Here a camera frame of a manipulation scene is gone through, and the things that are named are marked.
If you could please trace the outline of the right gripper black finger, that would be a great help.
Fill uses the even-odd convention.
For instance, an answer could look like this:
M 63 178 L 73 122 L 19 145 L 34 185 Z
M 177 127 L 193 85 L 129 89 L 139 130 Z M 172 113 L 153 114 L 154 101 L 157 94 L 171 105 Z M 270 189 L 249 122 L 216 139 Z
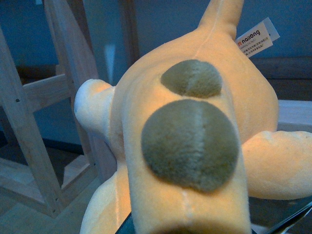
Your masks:
M 269 234 L 310 234 L 312 232 L 312 198 L 272 200 L 273 225 Z

